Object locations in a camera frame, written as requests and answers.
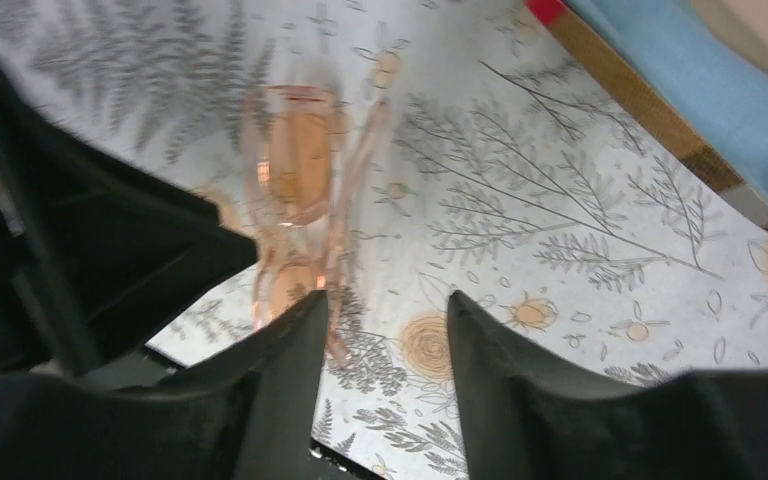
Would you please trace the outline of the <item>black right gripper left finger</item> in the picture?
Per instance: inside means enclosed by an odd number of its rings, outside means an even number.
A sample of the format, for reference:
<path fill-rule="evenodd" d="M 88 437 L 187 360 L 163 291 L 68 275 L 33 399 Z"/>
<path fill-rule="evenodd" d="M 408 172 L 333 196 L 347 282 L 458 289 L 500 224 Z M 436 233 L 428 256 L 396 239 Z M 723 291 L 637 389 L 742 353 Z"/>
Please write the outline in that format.
<path fill-rule="evenodd" d="M 0 479 L 301 479 L 327 330 L 316 290 L 151 386 L 0 374 Z"/>

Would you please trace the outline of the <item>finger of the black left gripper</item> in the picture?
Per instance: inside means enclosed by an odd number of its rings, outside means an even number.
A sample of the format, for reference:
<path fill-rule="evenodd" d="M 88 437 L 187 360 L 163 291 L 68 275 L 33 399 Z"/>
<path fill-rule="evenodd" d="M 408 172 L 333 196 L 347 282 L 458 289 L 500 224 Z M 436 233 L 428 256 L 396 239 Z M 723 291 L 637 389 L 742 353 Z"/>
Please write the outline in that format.
<path fill-rule="evenodd" d="M 0 371 L 97 369 L 256 259 L 213 204 L 52 125 L 0 69 Z"/>

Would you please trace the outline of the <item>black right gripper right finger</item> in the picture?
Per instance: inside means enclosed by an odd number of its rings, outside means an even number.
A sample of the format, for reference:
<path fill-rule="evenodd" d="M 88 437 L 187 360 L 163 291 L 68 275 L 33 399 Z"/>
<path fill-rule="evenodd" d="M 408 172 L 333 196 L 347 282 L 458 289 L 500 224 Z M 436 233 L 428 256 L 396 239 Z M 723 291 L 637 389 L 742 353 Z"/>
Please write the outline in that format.
<path fill-rule="evenodd" d="M 768 479 L 768 370 L 638 387 L 522 337 L 463 292 L 446 323 L 473 479 Z"/>

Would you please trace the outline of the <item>clear pink sunglasses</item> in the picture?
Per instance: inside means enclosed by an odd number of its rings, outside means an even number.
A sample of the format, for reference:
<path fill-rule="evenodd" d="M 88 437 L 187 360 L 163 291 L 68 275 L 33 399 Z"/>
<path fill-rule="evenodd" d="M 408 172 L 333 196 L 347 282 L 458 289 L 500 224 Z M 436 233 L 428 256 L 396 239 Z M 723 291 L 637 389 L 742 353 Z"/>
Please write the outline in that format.
<path fill-rule="evenodd" d="M 256 87 L 242 101 L 244 192 L 256 230 L 258 269 L 250 320 L 267 326 L 308 293 L 327 295 L 326 351 L 351 358 L 337 331 L 352 198 L 390 122 L 376 95 L 352 144 L 338 95 L 305 85 Z"/>

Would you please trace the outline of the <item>plaid glasses case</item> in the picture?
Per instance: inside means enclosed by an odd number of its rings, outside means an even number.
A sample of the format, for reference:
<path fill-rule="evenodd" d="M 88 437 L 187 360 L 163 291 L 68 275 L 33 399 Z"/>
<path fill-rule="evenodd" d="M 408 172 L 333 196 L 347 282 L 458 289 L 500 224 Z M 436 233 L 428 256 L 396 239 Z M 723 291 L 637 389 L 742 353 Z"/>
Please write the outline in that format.
<path fill-rule="evenodd" d="M 529 1 L 527 10 L 649 134 L 702 183 L 768 231 L 768 201 L 595 30 L 573 1 Z"/>

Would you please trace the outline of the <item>light blue cleaning cloth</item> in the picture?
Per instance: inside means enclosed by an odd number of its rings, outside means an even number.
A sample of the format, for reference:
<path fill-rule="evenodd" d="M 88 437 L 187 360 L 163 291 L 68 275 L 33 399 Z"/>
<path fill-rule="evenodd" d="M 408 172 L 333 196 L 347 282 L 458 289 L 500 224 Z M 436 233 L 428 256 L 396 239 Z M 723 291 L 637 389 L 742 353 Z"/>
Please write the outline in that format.
<path fill-rule="evenodd" d="M 768 74 L 687 1 L 573 1 L 575 13 L 768 201 Z"/>

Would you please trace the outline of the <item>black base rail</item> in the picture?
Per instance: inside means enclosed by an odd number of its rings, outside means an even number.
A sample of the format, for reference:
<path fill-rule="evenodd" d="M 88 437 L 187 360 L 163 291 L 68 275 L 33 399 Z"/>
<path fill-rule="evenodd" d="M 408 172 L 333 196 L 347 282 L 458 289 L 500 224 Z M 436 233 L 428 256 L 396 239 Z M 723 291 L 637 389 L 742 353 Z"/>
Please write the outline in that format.
<path fill-rule="evenodd" d="M 103 390 L 152 386 L 187 367 L 150 347 L 143 346 L 80 377 Z M 303 479 L 375 480 L 381 476 L 342 453 L 311 439 Z"/>

